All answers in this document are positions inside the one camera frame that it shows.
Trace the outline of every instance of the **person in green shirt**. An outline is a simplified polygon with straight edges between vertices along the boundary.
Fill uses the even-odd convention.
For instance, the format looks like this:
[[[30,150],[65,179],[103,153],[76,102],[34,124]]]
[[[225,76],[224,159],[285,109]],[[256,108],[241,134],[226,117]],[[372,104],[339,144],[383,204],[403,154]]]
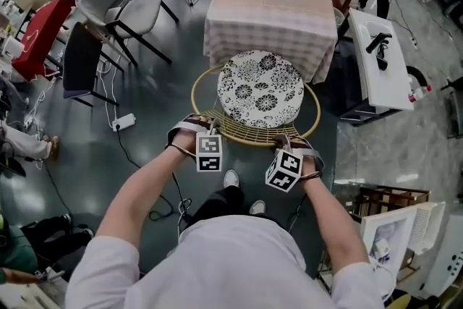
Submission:
[[[53,267],[63,256],[86,246],[93,238],[90,229],[72,234],[69,214],[23,228],[9,226],[2,219],[0,216],[0,284],[39,283],[37,271]],[[51,240],[60,231],[65,235]]]

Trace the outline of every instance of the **white t-shirt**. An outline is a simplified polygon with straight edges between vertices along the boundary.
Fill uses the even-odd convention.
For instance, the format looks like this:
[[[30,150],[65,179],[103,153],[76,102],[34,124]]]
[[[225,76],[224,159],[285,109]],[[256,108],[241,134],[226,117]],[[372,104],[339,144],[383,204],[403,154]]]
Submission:
[[[196,223],[141,280],[138,259],[128,242],[96,237],[71,277],[66,309],[384,308],[370,264],[340,270],[329,297],[305,273],[291,235],[253,216]]]

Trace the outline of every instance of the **floor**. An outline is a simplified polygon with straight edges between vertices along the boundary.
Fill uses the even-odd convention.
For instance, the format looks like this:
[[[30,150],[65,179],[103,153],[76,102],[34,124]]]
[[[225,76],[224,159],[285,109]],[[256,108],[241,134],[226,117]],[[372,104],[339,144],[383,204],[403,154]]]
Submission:
[[[118,117],[129,113],[137,117],[137,124],[123,131],[121,137],[139,164],[147,163],[160,153],[170,127],[192,111],[192,84],[208,68],[208,60],[203,56],[203,28],[210,0],[200,0],[193,8],[189,8],[184,0],[164,1],[181,22],[175,25],[161,11],[153,32],[146,38],[174,63],[168,66],[136,41],[131,41],[129,48],[140,61],[140,67],[135,69],[122,62],[126,73],[124,77],[118,74],[114,83],[114,93],[121,104]],[[456,47],[463,48],[463,37],[450,21],[442,17],[435,4],[422,6],[416,0],[397,1],[418,41],[415,49],[409,32],[396,27],[405,59],[428,75],[433,94],[418,102],[414,112],[396,114],[358,129],[349,124],[337,124],[336,117],[323,108],[322,121],[310,141],[326,162],[323,180],[328,187],[335,179],[340,185],[357,180],[428,189],[432,191],[432,200],[445,200],[450,205],[458,192],[463,142],[447,139],[445,94],[438,89],[444,85],[447,76],[456,78],[463,73],[462,51]],[[390,18],[404,25],[395,1],[389,14]],[[452,34],[454,41],[441,27]],[[107,87],[111,78],[112,74],[106,76]],[[211,79],[211,83],[204,84],[198,92],[202,109],[214,104],[215,82]],[[44,80],[34,82],[32,96],[37,97],[45,85]],[[323,95],[323,89],[316,89]],[[98,91],[102,92],[100,83]],[[61,138],[59,162],[50,164],[49,169],[75,216],[75,224],[85,223],[95,229],[111,199],[135,169],[125,159],[117,136],[109,128],[104,104],[98,100],[93,103],[94,109],[89,109],[77,102],[65,101],[58,81],[47,93],[37,118],[47,133]],[[310,99],[305,99],[297,127],[302,130],[310,125],[314,112]],[[263,172],[272,153],[230,142],[225,147],[224,168],[239,172],[247,201],[264,199],[269,214],[285,225],[289,212],[299,203],[302,194],[299,191],[281,194],[263,184]],[[25,169],[27,178],[5,173],[0,177],[1,206],[10,222],[24,225],[64,213],[64,206],[45,170],[37,170],[35,164],[25,164]],[[177,176],[184,196],[193,199],[192,211],[210,192],[221,186],[222,174],[198,174],[192,161],[188,161]],[[173,182],[164,194],[177,207],[178,195]],[[323,244],[313,210],[309,203],[304,207],[305,213],[295,224],[293,235],[306,258],[307,272],[313,276]],[[156,210],[167,211],[167,208],[159,203]],[[147,271],[154,267],[176,243],[177,217],[147,222],[141,244],[140,269]],[[72,269],[78,259],[78,254],[73,255],[61,264]],[[407,282],[410,292],[418,291],[430,262],[431,255],[426,259],[426,267]]]
[[[192,8],[184,0],[164,1],[180,23],[176,25],[161,10],[156,26],[145,38],[169,56],[173,64],[169,66],[137,41],[130,41],[129,49],[140,66],[134,68],[121,61],[125,74],[118,73],[114,81],[114,94],[121,105],[117,110],[118,117],[133,113],[137,119],[134,127],[121,132],[121,138],[132,159],[140,165],[163,150],[169,129],[192,112],[192,85],[208,68],[208,59],[203,56],[203,33],[205,13],[211,0],[199,0]],[[55,45],[54,52],[60,48],[59,44]],[[105,75],[106,89],[111,88],[112,71]],[[200,109],[214,105],[216,78],[206,80],[206,84],[199,87],[197,102]],[[45,86],[46,81],[42,78],[31,84],[31,102]],[[98,92],[103,93],[101,82]],[[48,164],[48,168],[74,215],[75,225],[88,224],[97,229],[109,203],[135,167],[126,160],[117,135],[109,127],[104,103],[96,98],[91,101],[95,105],[93,109],[76,101],[65,101],[61,80],[58,80],[38,108],[37,119],[46,133],[61,139],[59,161]],[[111,105],[109,115],[112,121]],[[314,119],[315,104],[306,97],[296,126],[307,130]],[[318,129],[311,136],[312,144],[319,149],[326,163],[323,180],[329,187],[334,179],[336,124],[336,117],[323,110]],[[272,158],[270,150],[227,142],[223,168],[224,171],[237,170],[249,204],[264,199],[269,215],[286,226],[289,214],[301,200],[302,191],[285,194],[264,184],[264,173]],[[26,178],[7,173],[0,176],[2,211],[10,223],[21,226],[65,213],[46,170],[40,171],[32,163],[24,163],[24,168]],[[177,177],[183,196],[193,200],[191,213],[211,192],[222,187],[223,174],[198,174],[190,160],[177,172]],[[177,209],[179,195],[172,181],[164,195]],[[155,209],[167,212],[169,207],[160,201]],[[306,258],[307,272],[314,276],[323,245],[309,203],[304,204],[302,212],[292,234]],[[140,248],[141,271],[152,269],[176,246],[177,221],[178,216],[171,216],[163,221],[145,223]],[[60,261],[60,266],[72,271],[79,259],[80,254],[71,255]]]

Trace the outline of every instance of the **beige pants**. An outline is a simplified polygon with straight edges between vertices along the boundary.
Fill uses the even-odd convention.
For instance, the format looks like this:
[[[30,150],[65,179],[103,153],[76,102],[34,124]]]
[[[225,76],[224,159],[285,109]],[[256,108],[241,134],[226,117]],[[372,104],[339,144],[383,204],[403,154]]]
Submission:
[[[36,140],[32,135],[20,132],[1,122],[5,132],[5,143],[1,151],[10,155],[27,156],[35,160],[44,160],[50,156],[51,143]]]

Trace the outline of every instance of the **dark green floor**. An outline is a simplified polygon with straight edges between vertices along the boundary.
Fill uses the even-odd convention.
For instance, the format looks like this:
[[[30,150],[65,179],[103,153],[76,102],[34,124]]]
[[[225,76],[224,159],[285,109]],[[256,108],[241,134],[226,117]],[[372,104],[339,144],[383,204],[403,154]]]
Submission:
[[[116,76],[114,93],[120,102],[119,116],[133,113],[137,123],[121,132],[127,150],[135,162],[147,163],[158,155],[166,142],[166,133],[177,121],[192,112],[190,91],[197,77],[208,68],[203,56],[205,14],[210,0],[200,0],[193,8],[184,0],[164,0],[176,13],[180,23],[161,10],[158,21],[146,38],[159,47],[173,64],[167,65],[137,41],[129,48],[140,62],[138,69],[122,62],[125,76]],[[107,85],[112,76],[107,76]],[[31,86],[34,102],[46,82],[43,79]],[[214,82],[198,91],[200,106],[213,105]],[[101,84],[98,92],[102,93]],[[65,202],[74,214],[75,224],[88,224],[97,229],[109,203],[119,188],[135,171],[119,147],[117,136],[109,128],[104,104],[93,99],[95,107],[64,100],[61,80],[47,93],[38,110],[37,118],[50,135],[61,138],[59,161],[49,169]],[[298,128],[309,127],[315,118],[315,105],[306,96]],[[336,118],[322,110],[320,124],[310,136],[310,142],[320,151],[326,170],[323,176],[330,187],[334,178],[336,156]],[[268,205],[268,214],[286,225],[286,219],[299,203],[302,191],[294,188],[289,194],[264,185],[264,172],[272,160],[269,150],[226,142],[224,145],[224,171],[235,169],[241,178],[247,202],[260,198]],[[25,163],[27,178],[2,174],[0,178],[1,206],[11,224],[25,225],[31,221],[66,212],[44,170],[35,164]],[[193,161],[187,161],[177,172],[184,197],[192,198],[191,212],[214,190],[222,187],[223,174],[198,174]],[[177,207],[179,196],[170,181],[164,195]],[[156,209],[167,211],[159,202]],[[307,272],[314,275],[320,257],[322,242],[315,216],[309,203],[303,206],[304,216],[295,224],[293,235],[307,262]],[[140,269],[148,271],[164,259],[177,243],[178,216],[166,220],[146,221],[141,243]],[[63,259],[61,266],[72,270],[79,254]]]

